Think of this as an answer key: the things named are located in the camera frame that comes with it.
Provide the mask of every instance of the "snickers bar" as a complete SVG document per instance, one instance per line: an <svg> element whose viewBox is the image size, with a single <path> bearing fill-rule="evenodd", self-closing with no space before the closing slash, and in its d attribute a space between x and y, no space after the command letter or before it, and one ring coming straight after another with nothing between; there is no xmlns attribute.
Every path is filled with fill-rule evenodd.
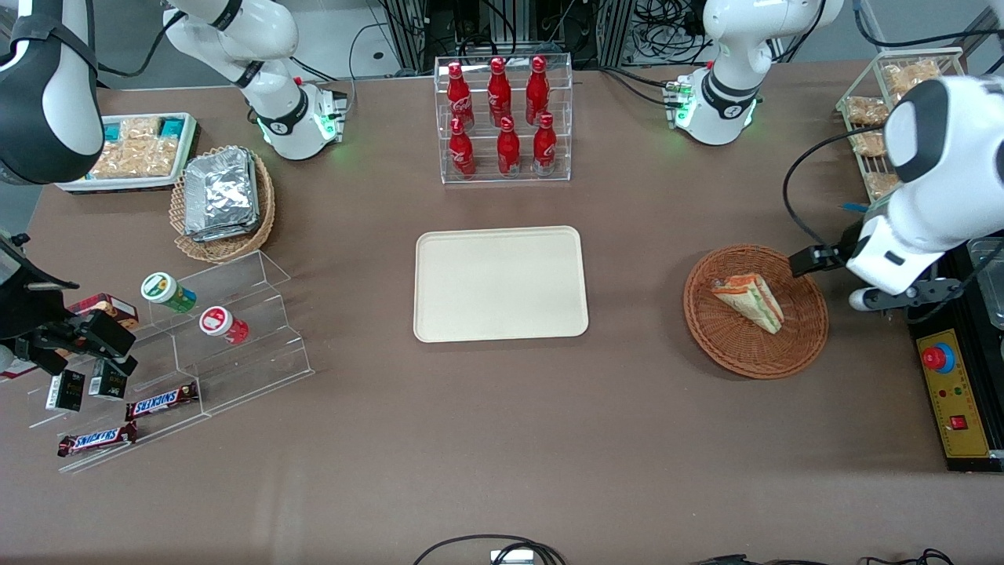
<svg viewBox="0 0 1004 565"><path fill-rule="evenodd" d="M113 428L97 434L87 436L66 436L59 442L59 451L56 455L60 458L75 456L80 452L88 450L103 450L117 444L136 442L136 422L130 422L121 428Z"/></svg>
<svg viewBox="0 0 1004 565"><path fill-rule="evenodd" d="M153 398L141 400L135 404L127 404L126 421L130 422L140 416L146 416L148 414L153 414L154 412L167 410L172 406L185 404L198 399L199 384L196 381L192 381L185 386L178 387L172 391L165 392L164 394L158 394Z"/></svg>

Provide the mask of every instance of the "aluminum foil packet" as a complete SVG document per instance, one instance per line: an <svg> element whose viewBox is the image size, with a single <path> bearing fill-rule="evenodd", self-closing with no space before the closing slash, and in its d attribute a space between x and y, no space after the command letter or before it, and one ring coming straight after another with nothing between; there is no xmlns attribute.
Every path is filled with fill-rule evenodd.
<svg viewBox="0 0 1004 565"><path fill-rule="evenodd" d="M185 234L205 242L244 235L260 223L254 155L227 147L185 167Z"/></svg>

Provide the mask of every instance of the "emergency stop button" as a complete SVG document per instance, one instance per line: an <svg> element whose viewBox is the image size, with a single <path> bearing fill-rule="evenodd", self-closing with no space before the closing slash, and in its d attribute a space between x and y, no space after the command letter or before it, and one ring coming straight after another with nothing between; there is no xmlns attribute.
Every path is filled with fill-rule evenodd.
<svg viewBox="0 0 1004 565"><path fill-rule="evenodd" d="M936 343L921 353L924 366L938 373L951 373L955 369L955 352L946 343Z"/></svg>

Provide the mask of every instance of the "small jar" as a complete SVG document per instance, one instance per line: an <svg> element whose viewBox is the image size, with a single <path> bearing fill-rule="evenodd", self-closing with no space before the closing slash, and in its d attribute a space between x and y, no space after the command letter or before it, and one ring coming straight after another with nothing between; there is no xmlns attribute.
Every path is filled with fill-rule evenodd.
<svg viewBox="0 0 1004 565"><path fill-rule="evenodd" d="M143 281L140 293L148 301L168 307L177 314L195 308L195 293L178 284L167 272L155 272Z"/></svg>
<svg viewBox="0 0 1004 565"><path fill-rule="evenodd" d="M223 336L230 345L243 343L249 333L247 323L234 318L234 315L222 306L214 306L202 313L199 327L207 336Z"/></svg>

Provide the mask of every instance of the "cable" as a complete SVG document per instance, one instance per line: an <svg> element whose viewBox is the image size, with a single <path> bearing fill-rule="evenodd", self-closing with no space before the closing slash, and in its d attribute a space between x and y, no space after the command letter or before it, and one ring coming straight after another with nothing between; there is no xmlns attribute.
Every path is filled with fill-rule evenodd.
<svg viewBox="0 0 1004 565"><path fill-rule="evenodd" d="M157 32L157 37L154 38L154 43L153 45L150 46L150 51L147 52L147 58L143 59L143 64L141 64L140 68L138 68L137 70L133 72L127 72L124 70L118 70L117 68L111 68L110 66L101 63L97 63L97 69L103 70L104 72L110 72L111 74L121 76L122 78L135 78L143 74L144 71L147 70L147 67L150 65L151 59L154 58L154 53L157 52L157 48L161 46L161 41L164 41L164 36L168 34L168 29L171 29L171 26L181 21L181 19L184 18L186 15L187 14L185 12L178 11L175 13L175 15L171 16L171 19L168 20L168 23L164 24L164 27L162 27L161 30Z"/></svg>
<svg viewBox="0 0 1004 565"><path fill-rule="evenodd" d="M415 563L413 563L412 565L419 565L420 563L422 563L423 559L429 556L430 553L436 551L441 547L471 540L506 540L506 541L518 542L510 544L506 546L504 549L502 549L502 551L499 552L499 554L495 557L495 559L492 560L492 565L500 565L502 563L502 560L505 559L506 554L508 554L513 550L522 548L529 549L530 551L533 551L535 554L540 556L544 565L557 565L557 564L567 565L561 554L548 545L537 543L529 538L523 538L520 536L507 536L502 534L474 534L470 536L460 536L459 538L450 538L449 540L444 540L422 552L422 555L420 555L419 558L416 559Z"/></svg>
<svg viewBox="0 0 1004 565"><path fill-rule="evenodd" d="M509 54L510 55L515 54L516 53L516 26L514 26L511 21L509 21L509 18L505 17L505 14L502 13L501 10L499 10L498 8L495 7L495 4L492 4L488 0L481 0L481 2L485 6L488 6L488 8L491 9L491 11L495 12L495 14L498 15L498 17L502 18L502 23L504 23L505 26L509 28L509 31L512 33L512 51L510 51Z"/></svg>
<svg viewBox="0 0 1004 565"><path fill-rule="evenodd" d="M938 559L942 563L947 565L955 565L945 552L939 551L932 547L924 550L917 559L904 559L903 561L886 561L885 559L878 559L877 557L862 557L860 561L864 562L864 565L871 565L871 563L881 563L882 565L931 565L928 561L929 559Z"/></svg>
<svg viewBox="0 0 1004 565"><path fill-rule="evenodd" d="M802 218L800 218L798 214L795 213L795 209L791 207L791 200L788 198L788 183L791 182L791 176L795 174L795 169L797 169L798 166L801 165L803 161L808 159L809 156L811 156L816 151L819 151L823 147L833 142L837 142L842 138L849 137L851 135L856 135L857 133L863 133L865 131L874 131L875 129L881 129L883 125L868 125L867 127L851 129L849 131L844 131L842 133L835 134L831 137L826 137L823 140L810 147L807 151L805 151L805 153L802 153L798 157L798 159L795 159L795 162L792 163L791 167L788 168L787 174L784 175L784 182L781 184L781 198L784 200L784 207L785 209L788 210L788 215L791 216L791 219L798 225L798 227L800 227L802 231L807 233L809 237L814 239L816 243L820 245L829 246L829 244L826 243L826 241L824 241L823 238L820 237L818 233L816 233L811 227L808 226L808 224L802 221ZM839 255L833 255L833 256L836 258L837 262L839 262L841 265L844 264L843 257L840 257Z"/></svg>
<svg viewBox="0 0 1004 565"><path fill-rule="evenodd" d="M334 76L331 76L330 74L326 74L324 72L321 72L321 71L317 70L316 68L310 66L309 64L301 61L300 59L298 59L296 57L289 57L289 60L295 62L300 68L302 68L303 70L306 70L307 72L309 72L309 73L317 76L318 78L323 78L324 80L327 80L329 82L337 82L338 81L338 79L335 78Z"/></svg>
<svg viewBox="0 0 1004 565"><path fill-rule="evenodd" d="M634 86L632 86L631 84L629 84L626 80L624 80L620 76L616 75L615 73L610 72L609 67L605 67L605 66L604 67L600 67L599 71L602 72L602 73L604 73L604 74L606 74L610 78L616 80L617 82L620 82L620 85L622 85L624 88L628 88L632 92L635 92L636 94L638 94L640 97L642 97L644 99L647 99L647 100L649 100L649 101L651 101L653 103L658 103L659 105L663 106L664 108L666 108L666 107L680 107L678 104L666 103L666 101L664 101L664 100L651 97L648 94L646 94L646 93L644 93L644 92L642 92L640 90L637 90Z"/></svg>
<svg viewBox="0 0 1004 565"><path fill-rule="evenodd" d="M357 32L355 32L355 37L352 37L352 44L348 46L348 75L352 78L353 82L355 81L355 73L352 72L352 52L355 50L355 42L359 40L359 35L362 35L363 31L369 29L370 27L380 27L382 25L390 24L386 21L382 21L363 25Z"/></svg>
<svg viewBox="0 0 1004 565"><path fill-rule="evenodd" d="M945 41L947 39L961 39L963 37L973 37L975 35L994 35L1004 32L1004 29L960 31L958 33L946 33L945 35L935 35L933 37L914 39L912 41L880 41L872 37L868 31L864 29L864 22L861 21L860 0L854 0L854 23L857 25L857 31L861 34L861 37L863 37L868 43L880 47L912 47L914 45L923 45L924 43L934 43L935 41Z"/></svg>
<svg viewBox="0 0 1004 565"><path fill-rule="evenodd" d="M948 294L948 296L946 296L944 299L942 299L941 301L939 301L938 304L930 312L928 312L927 314L925 314L924 316L922 316L920 318L911 318L910 316L904 315L904 318L906 319L907 324L910 324L910 325L923 324L924 322L927 322L928 320L930 320L934 315L936 315L939 312L941 312L942 309L944 309L946 306L948 306L948 304L950 302L952 302L955 299L961 297L962 294L964 292L966 292L966 287L969 287L969 285L971 284L971 282L976 279L976 276L978 274L980 274L981 272L983 272L983 269L985 269L987 267L987 265L990 264L991 261L993 261L994 259L996 259L997 256L1000 255L1000 253L1001 253L1002 250L1004 250L1004 239L1001 239L1001 242L998 243L996 247L994 247L994 250L990 251L989 255L983 257L983 259L980 260L980 264L978 264L978 265L976 265L976 266L973 267L973 272L970 272L969 276L967 276L962 282L960 282L959 286L956 287L954 291L952 291L951 293ZM934 552L941 553L940 551L938 551L936 549L935 550L926 549L926 550L924 550L924 555L927 555L929 551L934 551ZM935 555L934 557L936 557L938 559L941 559L942 561L945 561L949 565L952 564L952 561L950 559L947 559L947 556L945 556L945 554L943 554L943 553L941 554L941 556ZM915 561L912 561L912 563L918 563L919 565L924 565L925 563L927 563L927 560L926 559L924 561L915 560Z"/></svg>
<svg viewBox="0 0 1004 565"><path fill-rule="evenodd" d="M990 68L988 68L984 74L993 74L994 72L997 72L997 69L1000 68L1002 64L1004 64L1004 56L997 59L997 62L994 64L990 65Z"/></svg>
<svg viewBox="0 0 1004 565"><path fill-rule="evenodd" d="M653 80L652 78L646 78L645 76L642 76L640 74L635 74L634 72L631 72L629 70L624 70L622 68L617 68L615 66L604 66L603 70L609 70L609 71L612 71L612 72L616 72L617 74L623 74L628 78L631 78L633 80L638 80L639 82L642 82L642 83L645 83L645 84L649 84L649 85L652 85L652 86L659 86L660 88L666 86L666 82L665 81L660 82L659 80Z"/></svg>
<svg viewBox="0 0 1004 565"><path fill-rule="evenodd" d="M558 34L558 30L561 29L561 24L564 23L564 19L568 17L568 12L571 11L571 7L574 5L575 5L575 0L570 0L568 2L568 7L565 8L564 13L561 14L561 19L558 20L557 25L554 26L554 31L551 32L551 36L547 38L547 41L545 41L545 43L550 43L551 41L554 40L554 36Z"/></svg>
<svg viewBox="0 0 1004 565"><path fill-rule="evenodd" d="M802 43L804 43L805 40L809 38L809 35L811 35L812 32L815 31L816 26L819 25L819 20L822 19L822 11L825 8L826 8L826 0L819 0L819 11L816 12L816 18L812 22L812 25L809 27L808 31L806 31L805 34L802 35L802 37L797 41L792 41L792 44L787 49L785 49L783 53L777 55L777 57L774 58L775 61L780 61L787 56L788 57L787 62L791 62L791 59L795 57L795 53L797 53L798 49L802 47Z"/></svg>

